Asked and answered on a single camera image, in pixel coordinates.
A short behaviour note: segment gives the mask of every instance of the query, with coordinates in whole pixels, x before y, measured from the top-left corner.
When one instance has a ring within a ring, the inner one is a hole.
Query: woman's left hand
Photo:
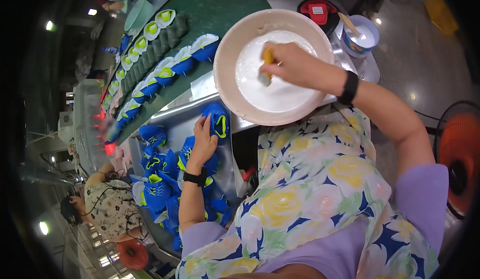
[[[210,136],[210,116],[211,114],[208,117],[201,117],[195,123],[193,129],[195,144],[186,167],[189,174],[200,175],[204,163],[210,159],[217,149],[219,138],[216,135]]]

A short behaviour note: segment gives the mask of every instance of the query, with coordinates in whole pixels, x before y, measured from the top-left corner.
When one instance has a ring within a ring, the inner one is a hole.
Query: white sticker
[[[324,12],[324,8],[321,7],[321,6],[312,7],[311,10],[314,14],[323,14],[323,12]]]

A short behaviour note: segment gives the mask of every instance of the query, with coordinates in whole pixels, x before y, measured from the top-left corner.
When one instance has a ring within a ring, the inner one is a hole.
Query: lavender sleeve
[[[182,258],[225,235],[227,229],[216,222],[201,222],[182,232]]]
[[[396,181],[393,197],[397,209],[440,252],[445,229],[448,169],[441,164],[409,168]]]

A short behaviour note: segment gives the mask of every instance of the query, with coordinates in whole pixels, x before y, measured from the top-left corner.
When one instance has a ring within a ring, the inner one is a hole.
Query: glue bowl
[[[367,34],[360,33],[360,37],[355,37],[344,24],[341,37],[342,46],[350,56],[363,58],[377,46],[380,34],[375,24],[368,18],[361,15],[352,15],[349,18],[357,29],[364,29]]]

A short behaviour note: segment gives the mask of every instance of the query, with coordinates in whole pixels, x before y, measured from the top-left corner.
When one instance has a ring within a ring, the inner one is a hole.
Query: black smartwatch
[[[343,86],[342,96],[338,98],[338,101],[341,104],[350,105],[357,93],[359,78],[354,72],[347,71],[346,79],[345,86]]]
[[[202,171],[201,174],[198,176],[185,172],[183,174],[183,180],[188,182],[193,182],[197,184],[199,187],[203,187],[205,186],[205,182],[207,181],[207,169],[202,167],[201,171]]]

